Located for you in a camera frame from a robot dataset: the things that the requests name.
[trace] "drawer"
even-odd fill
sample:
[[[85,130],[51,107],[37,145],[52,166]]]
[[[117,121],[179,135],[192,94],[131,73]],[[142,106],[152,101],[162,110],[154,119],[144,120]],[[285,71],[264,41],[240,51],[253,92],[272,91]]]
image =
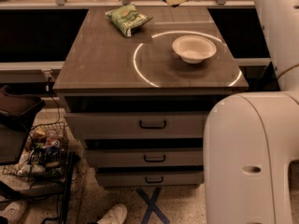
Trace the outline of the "drawer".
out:
[[[102,187],[138,187],[200,185],[204,183],[203,171],[185,172],[145,172],[145,173],[108,173],[95,175]]]
[[[87,163],[99,167],[199,166],[201,148],[85,150]]]
[[[68,113],[65,119],[79,140],[109,138],[203,137],[208,112]]]

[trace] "brown tabletop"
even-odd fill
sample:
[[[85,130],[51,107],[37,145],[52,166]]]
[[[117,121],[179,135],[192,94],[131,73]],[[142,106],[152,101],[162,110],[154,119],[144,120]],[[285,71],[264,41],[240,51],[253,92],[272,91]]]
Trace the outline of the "brown tabletop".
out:
[[[115,7],[91,7],[54,89],[75,91],[244,91],[237,63],[205,7],[136,7],[152,20],[132,37],[106,17]],[[183,62],[172,50],[182,35],[201,35],[217,53],[200,64]]]

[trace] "snack bag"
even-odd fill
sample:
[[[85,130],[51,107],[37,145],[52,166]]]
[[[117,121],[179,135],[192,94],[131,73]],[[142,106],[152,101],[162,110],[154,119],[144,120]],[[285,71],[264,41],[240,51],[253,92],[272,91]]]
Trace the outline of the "snack bag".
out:
[[[108,11],[106,15],[127,37],[132,36],[133,32],[152,19],[139,13],[133,4]]]

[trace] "sneaker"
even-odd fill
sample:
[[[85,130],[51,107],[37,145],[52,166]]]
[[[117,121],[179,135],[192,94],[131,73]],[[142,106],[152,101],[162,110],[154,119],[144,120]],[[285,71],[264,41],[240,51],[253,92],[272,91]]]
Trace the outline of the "sneaker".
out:
[[[122,224],[127,218],[127,208],[124,204],[113,206],[104,216],[98,220],[97,224]]]
[[[17,224],[24,214],[26,206],[26,201],[12,202],[4,211],[2,211],[1,216],[5,217],[9,224]]]

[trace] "bowl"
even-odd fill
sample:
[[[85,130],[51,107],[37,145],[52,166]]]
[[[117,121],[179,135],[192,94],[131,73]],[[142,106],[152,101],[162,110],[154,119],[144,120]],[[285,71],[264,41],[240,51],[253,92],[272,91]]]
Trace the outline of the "bowl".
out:
[[[215,44],[200,35],[185,35],[176,39],[172,48],[186,63],[200,63],[215,55]]]

